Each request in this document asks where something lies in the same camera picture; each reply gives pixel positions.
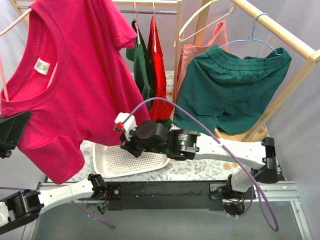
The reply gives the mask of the pink wire hanger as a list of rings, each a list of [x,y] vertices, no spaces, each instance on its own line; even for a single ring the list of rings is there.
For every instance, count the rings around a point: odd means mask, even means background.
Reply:
[[[53,13],[34,3],[30,7],[26,39],[15,32],[1,37],[4,51],[0,67],[12,76],[2,82],[1,104],[7,108],[31,108],[47,100],[60,84],[65,43]]]

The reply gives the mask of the magenta t shirt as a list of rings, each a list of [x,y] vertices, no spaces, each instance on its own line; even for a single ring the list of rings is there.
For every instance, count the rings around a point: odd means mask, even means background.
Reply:
[[[18,149],[62,184],[85,164],[81,143],[119,145],[117,115],[143,101],[121,55],[136,32],[111,0],[37,0],[30,9],[25,50],[0,112],[32,113]]]

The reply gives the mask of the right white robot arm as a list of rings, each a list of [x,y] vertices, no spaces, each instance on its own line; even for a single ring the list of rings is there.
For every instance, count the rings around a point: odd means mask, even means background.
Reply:
[[[143,153],[155,153],[176,161],[211,159],[237,163],[241,170],[230,174],[225,183],[212,189],[215,199],[242,200],[255,182],[278,182],[275,143],[271,137],[258,142],[215,140],[197,131],[168,130],[153,120],[137,125],[134,118],[116,120],[115,129],[122,133],[120,147],[136,158]]]

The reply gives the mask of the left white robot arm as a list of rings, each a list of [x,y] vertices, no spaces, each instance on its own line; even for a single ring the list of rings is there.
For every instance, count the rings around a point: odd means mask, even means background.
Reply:
[[[0,157],[9,158],[32,116],[31,111],[0,119]],[[99,174],[82,181],[49,190],[22,189],[0,200],[0,233],[5,234],[35,221],[44,212],[59,205],[94,198],[101,200],[108,187]]]

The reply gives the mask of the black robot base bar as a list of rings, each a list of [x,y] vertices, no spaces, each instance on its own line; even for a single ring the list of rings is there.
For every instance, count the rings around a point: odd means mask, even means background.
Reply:
[[[106,194],[88,198],[103,204],[103,211],[207,209],[235,216],[245,212],[246,200],[256,198],[252,188],[235,192],[226,180],[116,181],[106,186]]]

